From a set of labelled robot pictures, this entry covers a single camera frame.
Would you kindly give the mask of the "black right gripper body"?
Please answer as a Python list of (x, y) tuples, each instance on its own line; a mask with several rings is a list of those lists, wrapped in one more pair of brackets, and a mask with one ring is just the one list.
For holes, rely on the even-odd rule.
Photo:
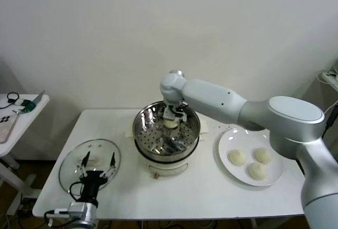
[(166, 120), (174, 120), (176, 118), (176, 111), (173, 105), (166, 105), (163, 112), (163, 118)]

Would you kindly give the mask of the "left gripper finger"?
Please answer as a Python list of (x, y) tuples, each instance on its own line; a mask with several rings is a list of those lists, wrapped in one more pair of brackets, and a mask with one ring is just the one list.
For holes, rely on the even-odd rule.
[(81, 164), (77, 165), (77, 170), (80, 172), (80, 178), (84, 178), (87, 176), (86, 166), (87, 166), (89, 157), (90, 157), (90, 151), (88, 151), (85, 157), (82, 159)]
[(115, 159), (115, 153), (112, 154), (111, 160), (110, 160), (110, 164), (109, 164), (109, 168), (104, 171), (101, 176), (103, 178), (110, 178), (111, 176), (113, 176), (116, 172), (116, 159)]

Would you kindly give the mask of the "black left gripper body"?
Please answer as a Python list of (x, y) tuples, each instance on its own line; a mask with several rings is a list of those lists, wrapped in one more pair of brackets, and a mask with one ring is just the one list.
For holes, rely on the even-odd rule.
[(86, 176), (80, 179), (83, 189), (80, 194), (79, 202), (91, 203), (98, 206), (97, 196), (101, 185), (107, 183), (107, 177), (101, 176), (103, 171), (86, 171)]

